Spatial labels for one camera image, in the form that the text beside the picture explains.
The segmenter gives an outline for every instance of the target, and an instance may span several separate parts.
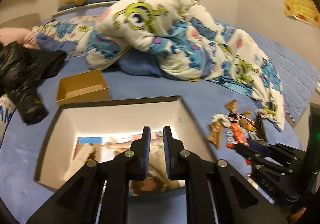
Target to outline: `pink fabric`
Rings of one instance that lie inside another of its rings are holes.
[[[30,49],[40,49],[33,32],[24,28],[2,28],[0,29],[0,42],[7,46],[9,43],[16,41]]]

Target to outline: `black puffer jacket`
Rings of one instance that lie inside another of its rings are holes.
[[[27,49],[16,42],[6,47],[0,44],[0,94],[7,93],[25,123],[38,123],[48,115],[36,87],[43,79],[56,76],[65,58],[60,50]]]

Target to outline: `paper on wall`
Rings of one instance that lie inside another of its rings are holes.
[[[284,0],[284,13],[320,29],[320,14],[312,0]]]

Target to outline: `metal screw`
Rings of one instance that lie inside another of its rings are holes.
[[[128,151],[125,151],[124,152],[124,155],[126,156],[126,157],[133,157],[134,156],[134,151],[132,151],[132,150],[128,150]]]
[[[90,168],[93,168],[97,165],[97,161],[96,160],[90,160],[87,162],[87,166]]]
[[[183,157],[188,157],[190,155],[190,152],[188,150],[182,150],[180,151],[180,155]]]
[[[220,166],[221,168],[225,168],[225,167],[227,167],[228,163],[225,160],[219,160],[217,162],[217,165]]]

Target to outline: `open cardboard box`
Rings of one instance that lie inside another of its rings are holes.
[[[55,189],[74,157],[79,137],[109,137],[151,132],[170,126],[185,149],[213,161],[213,152],[191,111],[180,96],[74,103],[61,106],[47,131],[39,154],[35,181]]]
[[[57,104],[110,100],[109,86],[100,70],[88,71],[59,81]]]

